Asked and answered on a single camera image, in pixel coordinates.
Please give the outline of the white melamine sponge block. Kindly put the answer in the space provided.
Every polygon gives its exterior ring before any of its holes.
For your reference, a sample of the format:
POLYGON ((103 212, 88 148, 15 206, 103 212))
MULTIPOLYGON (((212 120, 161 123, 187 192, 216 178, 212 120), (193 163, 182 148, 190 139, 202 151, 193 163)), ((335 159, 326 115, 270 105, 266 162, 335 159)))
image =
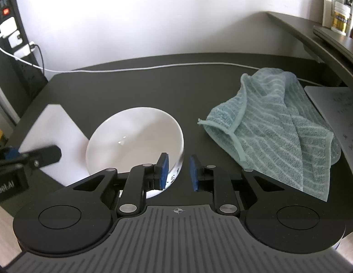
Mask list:
POLYGON ((42 111, 22 142, 19 152, 28 152, 50 145, 61 149, 59 162, 41 168, 58 183, 68 186, 88 177, 86 147, 88 138, 59 104, 50 104, 42 111))

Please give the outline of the white ceramic bowl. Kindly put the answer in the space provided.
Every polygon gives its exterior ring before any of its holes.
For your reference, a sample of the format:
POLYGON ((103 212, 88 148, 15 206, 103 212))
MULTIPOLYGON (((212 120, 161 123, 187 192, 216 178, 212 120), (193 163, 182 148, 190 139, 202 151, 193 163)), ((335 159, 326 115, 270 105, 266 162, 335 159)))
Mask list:
POLYGON ((155 164, 163 152, 169 155, 165 185, 169 188, 182 168, 182 129, 165 111, 135 107, 111 116, 94 131, 86 149, 86 166, 90 174, 106 168, 126 173, 139 164, 155 164))

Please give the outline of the black vertical power strip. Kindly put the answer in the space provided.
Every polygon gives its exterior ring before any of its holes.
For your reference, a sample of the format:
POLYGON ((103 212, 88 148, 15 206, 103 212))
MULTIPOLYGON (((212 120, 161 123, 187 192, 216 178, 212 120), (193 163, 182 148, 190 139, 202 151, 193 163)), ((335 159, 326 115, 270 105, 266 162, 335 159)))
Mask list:
POLYGON ((17 0, 0 0, 0 47, 18 75, 26 94, 34 99, 47 84, 42 68, 34 55, 35 43, 23 27, 17 0))

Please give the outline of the teal striped dish towel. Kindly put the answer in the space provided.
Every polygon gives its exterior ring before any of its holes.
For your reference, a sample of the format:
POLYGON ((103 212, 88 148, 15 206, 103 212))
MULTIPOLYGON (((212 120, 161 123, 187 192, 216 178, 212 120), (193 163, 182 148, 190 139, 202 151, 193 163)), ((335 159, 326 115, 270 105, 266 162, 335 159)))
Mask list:
POLYGON ((242 75, 237 95, 198 123, 242 168, 327 201, 341 148, 295 74, 262 68, 242 75))

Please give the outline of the bottom white charger plug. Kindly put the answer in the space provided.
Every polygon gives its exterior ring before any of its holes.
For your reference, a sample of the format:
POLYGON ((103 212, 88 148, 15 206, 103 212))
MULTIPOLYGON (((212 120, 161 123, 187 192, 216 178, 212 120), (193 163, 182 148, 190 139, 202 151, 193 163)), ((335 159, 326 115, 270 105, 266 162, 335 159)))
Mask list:
POLYGON ((15 51, 13 55, 16 58, 24 58, 29 56, 31 52, 34 50, 34 48, 35 48, 35 43, 31 41, 26 45, 24 45, 22 48, 19 48, 17 51, 15 51))

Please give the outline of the white charger plug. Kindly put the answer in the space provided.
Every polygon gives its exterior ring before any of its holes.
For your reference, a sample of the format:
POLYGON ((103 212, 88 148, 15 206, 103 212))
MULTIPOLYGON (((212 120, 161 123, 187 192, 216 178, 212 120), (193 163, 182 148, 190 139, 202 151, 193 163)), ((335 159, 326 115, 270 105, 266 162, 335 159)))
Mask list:
POLYGON ((13 32, 9 37, 8 37, 8 42, 11 46, 11 48, 16 48, 17 46, 21 45, 23 43, 23 39, 21 36, 21 33, 19 30, 13 32))
POLYGON ((24 58, 29 56, 31 52, 34 50, 34 48, 35 48, 35 43, 31 41, 26 45, 24 45, 22 48, 19 48, 17 51, 15 51, 13 55, 16 58, 24 58))
POLYGON ((0 37, 7 38, 18 29, 14 17, 9 17, 7 20, 0 24, 0 37))

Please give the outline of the middle white charger plug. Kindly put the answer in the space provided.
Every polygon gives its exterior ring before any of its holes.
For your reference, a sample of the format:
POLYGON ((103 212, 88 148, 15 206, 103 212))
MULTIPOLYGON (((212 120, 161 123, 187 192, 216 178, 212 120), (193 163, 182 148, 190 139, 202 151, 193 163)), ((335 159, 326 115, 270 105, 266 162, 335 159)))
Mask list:
POLYGON ((23 43, 23 39, 21 36, 21 33, 19 30, 13 32, 9 37, 8 37, 8 42, 11 46, 11 48, 16 48, 17 46, 21 45, 23 43))

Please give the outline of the top white charger plug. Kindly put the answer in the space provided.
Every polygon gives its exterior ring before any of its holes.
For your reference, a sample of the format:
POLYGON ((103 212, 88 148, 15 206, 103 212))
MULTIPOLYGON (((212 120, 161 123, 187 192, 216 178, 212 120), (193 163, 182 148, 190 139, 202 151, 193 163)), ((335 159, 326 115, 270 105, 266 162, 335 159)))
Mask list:
POLYGON ((7 38, 18 29, 14 17, 9 17, 7 20, 0 24, 0 37, 7 38))

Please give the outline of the grey laptop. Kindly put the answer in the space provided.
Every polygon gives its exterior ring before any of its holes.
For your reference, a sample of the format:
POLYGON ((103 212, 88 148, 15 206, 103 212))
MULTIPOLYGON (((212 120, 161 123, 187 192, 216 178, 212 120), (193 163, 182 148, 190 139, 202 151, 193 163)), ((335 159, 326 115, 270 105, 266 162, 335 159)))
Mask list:
POLYGON ((332 128, 353 174, 353 92, 348 87, 306 86, 304 90, 332 128))

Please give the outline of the dark raised side shelf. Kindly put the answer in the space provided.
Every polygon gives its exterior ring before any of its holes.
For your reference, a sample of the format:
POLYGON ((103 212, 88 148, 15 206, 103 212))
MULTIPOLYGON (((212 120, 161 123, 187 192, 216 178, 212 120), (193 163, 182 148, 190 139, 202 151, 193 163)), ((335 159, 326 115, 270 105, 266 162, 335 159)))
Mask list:
POLYGON ((278 12, 267 12, 267 15, 300 40, 313 58, 326 63, 353 89, 353 39, 305 18, 278 12))

